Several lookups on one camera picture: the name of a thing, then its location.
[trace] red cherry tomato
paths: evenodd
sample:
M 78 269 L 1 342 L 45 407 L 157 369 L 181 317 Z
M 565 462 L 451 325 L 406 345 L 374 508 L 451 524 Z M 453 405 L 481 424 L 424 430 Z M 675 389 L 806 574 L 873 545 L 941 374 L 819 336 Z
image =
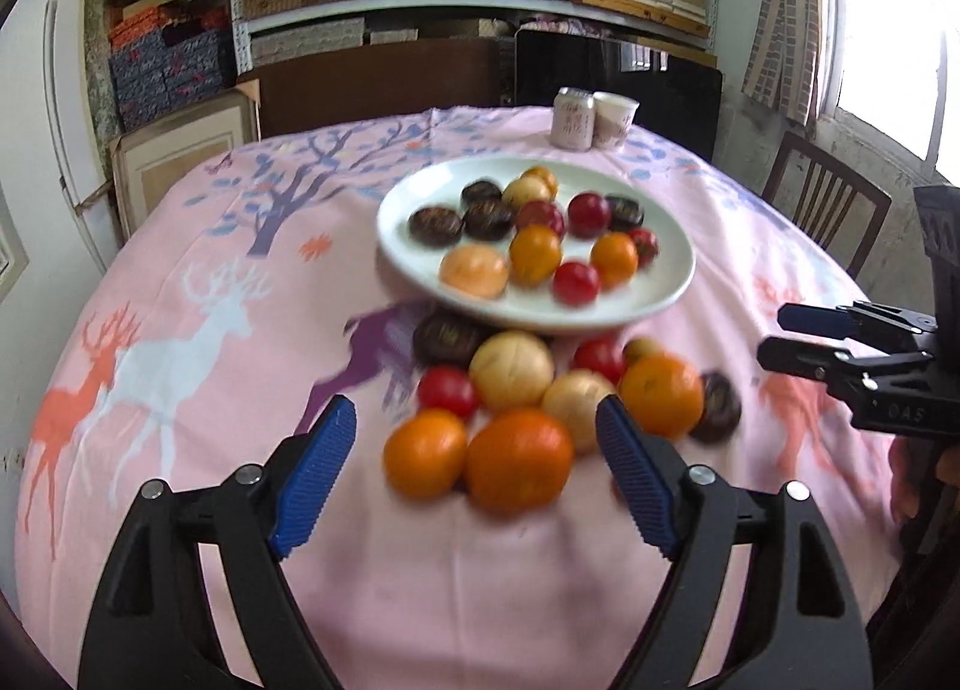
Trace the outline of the red cherry tomato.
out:
M 557 206 L 548 200 L 531 200 L 525 203 L 517 212 L 514 223 L 517 231 L 530 224 L 545 224 L 557 233 L 558 238 L 562 238 L 566 233 L 566 222 L 563 221 L 563 214 Z
M 570 235 L 575 238 L 597 238 L 610 226 L 610 203 L 595 191 L 584 191 L 566 207 L 570 219 Z
M 648 268 L 650 263 L 656 260 L 656 256 L 659 255 L 659 241 L 656 239 L 656 235 L 643 227 L 631 230 L 628 235 L 630 240 L 634 242 L 634 246 L 637 246 L 637 257 L 640 257 L 637 270 Z
M 586 306 L 600 293 L 600 274 L 587 263 L 563 263 L 553 274 L 553 296 L 566 306 Z
M 623 349 L 611 337 L 598 337 L 581 343 L 570 367 L 592 370 L 605 376 L 613 385 L 620 383 L 627 370 Z
M 416 387 L 422 409 L 445 409 L 463 420 L 473 416 L 480 399 L 466 372 L 450 365 L 437 365 L 424 373 Z

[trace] orange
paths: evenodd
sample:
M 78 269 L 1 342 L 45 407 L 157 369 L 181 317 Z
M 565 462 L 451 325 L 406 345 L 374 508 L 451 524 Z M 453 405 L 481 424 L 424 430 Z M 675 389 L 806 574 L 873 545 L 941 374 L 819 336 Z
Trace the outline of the orange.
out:
M 600 274 L 603 289 L 626 284 L 634 277 L 639 263 L 637 246 L 626 233 L 601 235 L 590 249 L 590 264 Z
M 664 352 L 627 368 L 619 392 L 640 429 L 670 440 L 693 430 L 704 412 L 704 385 L 697 369 Z
M 415 500 L 449 492 L 464 472 L 467 428 L 456 415 L 426 409 L 400 425 L 383 447 L 387 482 Z
M 520 287 L 536 287 L 552 276 L 563 260 L 560 238 L 545 224 L 530 224 L 510 243 L 511 278 Z
M 557 196 L 558 191 L 560 191 L 560 184 L 557 183 L 557 176 L 550 172 L 542 164 L 537 164 L 536 166 L 531 167 L 531 169 L 525 171 L 524 175 L 536 175 L 539 180 L 543 181 L 546 184 L 546 188 L 550 190 L 550 199 L 553 199 Z
M 568 430 L 538 409 L 498 415 L 470 441 L 470 501 L 494 516 L 513 516 L 557 498 L 573 467 Z

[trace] deer pattern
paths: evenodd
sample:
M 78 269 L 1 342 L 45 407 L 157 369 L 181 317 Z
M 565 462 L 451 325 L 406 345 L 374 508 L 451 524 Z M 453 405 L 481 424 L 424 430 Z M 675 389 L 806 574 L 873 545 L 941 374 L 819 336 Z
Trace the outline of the deer pattern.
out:
M 350 360 L 339 373 L 314 383 L 294 435 L 310 430 L 320 409 L 333 395 L 364 385 L 384 371 L 390 374 L 390 383 L 383 395 L 382 409 L 406 403 L 414 390 L 414 328 L 430 308 L 427 300 L 412 300 L 349 319 L 344 335 L 350 332 Z
M 37 420 L 34 423 L 32 441 L 40 443 L 40 459 L 32 470 L 30 493 L 27 496 L 27 508 L 23 516 L 23 530 L 30 532 L 30 512 L 34 505 L 34 495 L 40 477 L 47 475 L 47 502 L 50 506 L 50 551 L 56 557 L 55 501 L 56 501 L 56 465 L 64 449 L 73 439 L 74 431 L 83 417 L 86 417 L 97 401 L 102 388 L 113 385 L 116 360 L 122 350 L 136 341 L 139 325 L 136 316 L 130 313 L 130 303 L 119 308 L 107 317 L 99 328 L 96 337 L 90 337 L 90 325 L 96 314 L 91 316 L 80 329 L 80 348 L 83 348 L 90 360 L 83 383 L 76 392 L 68 389 L 53 388 L 47 391 L 40 402 Z
M 83 420 L 80 442 L 97 423 L 119 404 L 138 407 L 146 413 L 139 433 L 124 450 L 110 483 L 109 503 L 116 508 L 117 487 L 124 467 L 143 450 L 154 435 L 160 438 L 160 477 L 169 479 L 176 455 L 174 423 L 184 400 L 196 394 L 219 359 L 227 335 L 247 338 L 253 333 L 246 303 L 270 294 L 266 276 L 250 268 L 241 272 L 240 259 L 225 263 L 210 274 L 204 292 L 191 281 L 193 266 L 181 275 L 184 296 L 200 307 L 203 323 L 189 338 L 138 340 L 117 358 L 113 383 L 102 388 L 90 415 Z M 78 459 L 90 489 L 83 456 Z

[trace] can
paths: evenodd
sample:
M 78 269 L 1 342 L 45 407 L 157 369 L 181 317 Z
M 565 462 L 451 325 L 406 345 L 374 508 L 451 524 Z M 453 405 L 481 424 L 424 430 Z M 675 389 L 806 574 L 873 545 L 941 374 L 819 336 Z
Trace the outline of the can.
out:
M 568 151 L 587 151 L 593 142 L 596 108 L 593 94 L 583 89 L 563 87 L 553 100 L 553 125 L 550 142 Z

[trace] table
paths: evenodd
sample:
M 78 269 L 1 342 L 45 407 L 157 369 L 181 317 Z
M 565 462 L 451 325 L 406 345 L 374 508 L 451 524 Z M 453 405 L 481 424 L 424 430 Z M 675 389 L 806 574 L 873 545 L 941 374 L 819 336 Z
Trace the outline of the table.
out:
M 296 600 L 347 690 L 605 690 L 666 572 L 608 486 L 580 460 L 555 506 L 495 524 L 454 495 L 412 508 L 380 471 L 411 415 L 410 335 L 424 297 L 376 253 L 378 201 L 435 161 L 510 152 L 579 161 L 637 184 L 697 251 L 688 292 L 623 332 L 652 335 L 743 396 L 727 444 L 679 445 L 738 487 L 807 482 L 850 569 L 866 619 L 896 572 L 889 439 L 858 433 L 822 388 L 755 363 L 781 303 L 862 297 L 806 236 L 737 183 L 632 129 L 620 154 L 549 145 L 543 108 L 457 108 L 246 145 L 168 193 L 104 278 L 64 351 L 35 423 L 16 535 L 24 623 L 69 679 L 109 547 L 141 482 L 206 487 L 265 460 L 336 392 L 358 439 L 311 541 L 284 564 Z M 568 361 L 575 340 L 555 350 Z M 203 558 L 232 669 L 256 672 L 215 554 Z M 746 553 L 728 572 L 698 677 L 722 662 Z

